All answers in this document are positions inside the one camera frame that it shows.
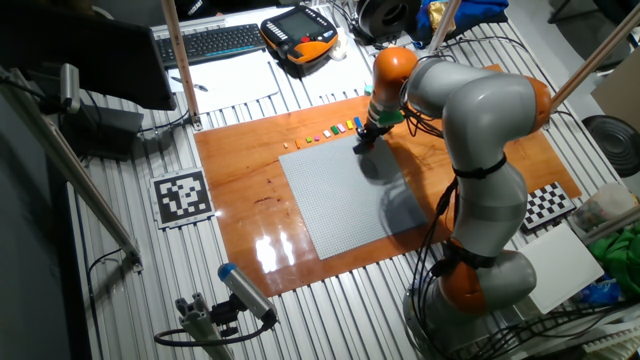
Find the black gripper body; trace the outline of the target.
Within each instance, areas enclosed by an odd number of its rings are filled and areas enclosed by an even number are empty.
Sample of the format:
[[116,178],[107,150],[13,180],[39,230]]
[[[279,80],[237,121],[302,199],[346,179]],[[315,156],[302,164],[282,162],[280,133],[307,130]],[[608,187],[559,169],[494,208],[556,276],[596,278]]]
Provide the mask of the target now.
[[393,129],[393,125],[378,126],[373,121],[367,121],[358,129],[358,136],[363,143],[373,144],[379,137],[385,135]]

